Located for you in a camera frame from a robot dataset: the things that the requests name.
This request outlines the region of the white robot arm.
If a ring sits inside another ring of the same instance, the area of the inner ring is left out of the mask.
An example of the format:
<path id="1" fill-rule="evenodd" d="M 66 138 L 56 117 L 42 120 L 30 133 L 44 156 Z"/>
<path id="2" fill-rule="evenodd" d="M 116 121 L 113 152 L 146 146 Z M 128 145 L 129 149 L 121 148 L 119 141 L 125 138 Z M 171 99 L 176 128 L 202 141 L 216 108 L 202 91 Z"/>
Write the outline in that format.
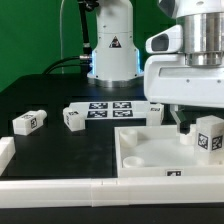
<path id="1" fill-rule="evenodd" d="M 97 14 L 89 82 L 112 88 L 142 78 L 146 99 L 168 104 L 181 131 L 187 127 L 181 106 L 224 108 L 224 0 L 157 0 L 176 24 L 147 39 L 150 57 L 143 66 L 133 43 L 130 0 L 84 4 Z"/>

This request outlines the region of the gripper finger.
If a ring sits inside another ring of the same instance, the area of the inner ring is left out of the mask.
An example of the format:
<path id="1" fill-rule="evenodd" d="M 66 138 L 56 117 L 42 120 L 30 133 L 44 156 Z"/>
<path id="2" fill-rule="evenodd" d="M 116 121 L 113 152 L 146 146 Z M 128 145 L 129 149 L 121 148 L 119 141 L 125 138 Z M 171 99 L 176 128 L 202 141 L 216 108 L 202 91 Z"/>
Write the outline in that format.
<path id="1" fill-rule="evenodd" d="M 177 131 L 187 135 L 190 132 L 190 124 L 184 115 L 184 109 L 180 105 L 171 105 L 170 113 L 177 124 Z"/>

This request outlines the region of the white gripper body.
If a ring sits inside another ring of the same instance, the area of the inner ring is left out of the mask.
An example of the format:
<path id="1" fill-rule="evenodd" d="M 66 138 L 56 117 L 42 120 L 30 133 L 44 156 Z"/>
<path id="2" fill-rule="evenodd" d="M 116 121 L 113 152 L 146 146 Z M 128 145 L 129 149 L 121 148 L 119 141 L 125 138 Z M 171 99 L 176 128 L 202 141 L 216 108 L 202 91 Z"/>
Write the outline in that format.
<path id="1" fill-rule="evenodd" d="M 151 103 L 224 108 L 224 64 L 192 67 L 181 54 L 150 56 L 144 95 Z"/>

